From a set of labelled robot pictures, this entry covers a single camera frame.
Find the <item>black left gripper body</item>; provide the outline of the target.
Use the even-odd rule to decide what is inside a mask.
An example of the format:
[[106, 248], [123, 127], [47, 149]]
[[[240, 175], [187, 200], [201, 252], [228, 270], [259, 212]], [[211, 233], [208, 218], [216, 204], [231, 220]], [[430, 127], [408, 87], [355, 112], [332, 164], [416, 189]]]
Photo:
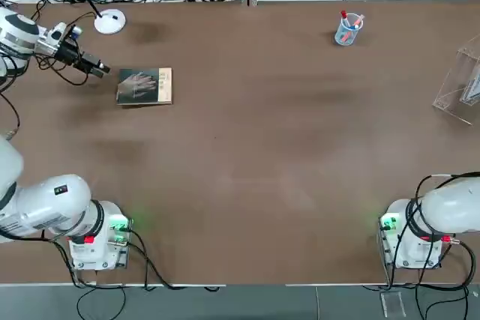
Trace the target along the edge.
[[54, 59], [71, 67], [84, 68], [82, 56], [83, 53], [77, 40], [73, 38], [65, 38], [59, 44]]

